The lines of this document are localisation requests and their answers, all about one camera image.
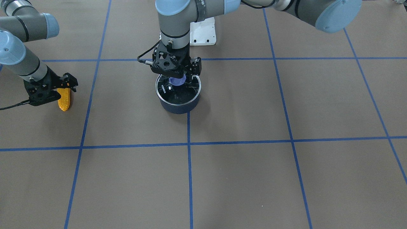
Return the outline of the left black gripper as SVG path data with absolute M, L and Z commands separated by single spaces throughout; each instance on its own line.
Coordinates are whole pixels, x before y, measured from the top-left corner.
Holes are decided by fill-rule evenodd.
M 188 76 L 189 84 L 199 84 L 199 76 L 202 72 L 202 59 L 201 57 L 192 58 L 190 56 L 190 48 L 167 48 L 169 58 L 171 60 L 170 66 L 175 67 L 170 70 L 170 77 L 172 77 L 172 85 L 181 86 L 186 81 Z

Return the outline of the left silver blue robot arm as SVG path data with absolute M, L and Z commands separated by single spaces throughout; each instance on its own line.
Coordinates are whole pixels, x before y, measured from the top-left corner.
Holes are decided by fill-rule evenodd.
M 201 59 L 192 60 L 189 55 L 191 23 L 229 14 L 241 4 L 256 9 L 272 7 L 326 33 L 345 28 L 362 7 L 361 0 L 157 0 L 161 39 L 154 45 L 153 60 L 148 62 L 151 71 L 176 79 L 199 76 Z

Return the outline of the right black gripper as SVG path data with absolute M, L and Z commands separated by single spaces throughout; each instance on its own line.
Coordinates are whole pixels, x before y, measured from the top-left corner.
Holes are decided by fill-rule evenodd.
M 76 93 L 77 86 L 77 78 L 70 73 L 65 73 L 62 77 L 60 77 L 54 72 L 47 72 L 45 77 L 39 81 L 24 81 L 24 87 L 29 96 L 48 96 L 51 90 L 57 88 L 68 88 Z

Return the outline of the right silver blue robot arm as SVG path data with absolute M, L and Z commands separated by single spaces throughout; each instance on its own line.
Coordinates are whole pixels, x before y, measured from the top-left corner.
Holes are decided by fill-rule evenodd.
M 1 17 L 1 64 L 23 79 L 27 93 L 42 100 L 58 88 L 75 92 L 75 77 L 59 77 L 26 46 L 59 34 L 55 16 L 39 12 L 28 0 L 2 0 L 1 10 L 6 14 Z

